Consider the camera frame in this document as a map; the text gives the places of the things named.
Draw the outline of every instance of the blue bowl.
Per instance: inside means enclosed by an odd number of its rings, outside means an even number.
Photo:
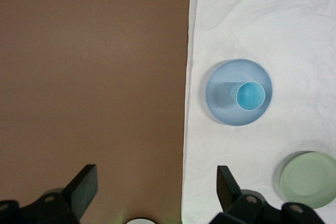
[[[265,90],[263,104],[256,110],[244,110],[233,101],[220,101],[218,87],[226,84],[229,87],[234,82],[256,82],[262,85]],[[272,84],[262,66],[251,60],[235,59],[225,62],[214,71],[208,80],[205,96],[214,117],[227,125],[242,126],[254,122],[267,110],[272,98]]]

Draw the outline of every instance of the light green plate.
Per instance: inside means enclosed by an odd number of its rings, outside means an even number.
[[[336,198],[336,160],[320,152],[301,154],[282,170],[280,188],[289,202],[323,207]]]

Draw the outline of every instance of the white object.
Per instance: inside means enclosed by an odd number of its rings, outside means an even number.
[[[242,189],[274,207],[277,165],[297,151],[336,157],[336,0],[191,0],[186,78],[183,223],[209,223],[221,211],[217,165],[227,165]],[[204,99],[209,69],[251,59],[267,69],[272,101],[246,126],[223,125]],[[336,219],[336,201],[316,212]]]
[[[126,224],[155,224],[155,223],[153,221],[140,218],[140,219],[131,220],[127,222]]]

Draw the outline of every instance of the screw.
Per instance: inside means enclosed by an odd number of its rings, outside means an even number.
[[[249,203],[257,203],[257,199],[255,197],[253,197],[253,196],[247,196],[246,200]]]
[[[6,210],[9,207],[9,204],[0,205],[0,211]]]
[[[290,205],[289,208],[294,212],[298,212],[299,214],[303,213],[303,209],[298,205]]]
[[[50,202],[50,201],[53,201],[55,198],[54,196],[48,196],[44,199],[44,202]]]

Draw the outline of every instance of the teal cup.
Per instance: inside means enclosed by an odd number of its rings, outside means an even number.
[[[230,91],[231,98],[244,110],[256,110],[265,101],[265,90],[257,82],[237,82]]]

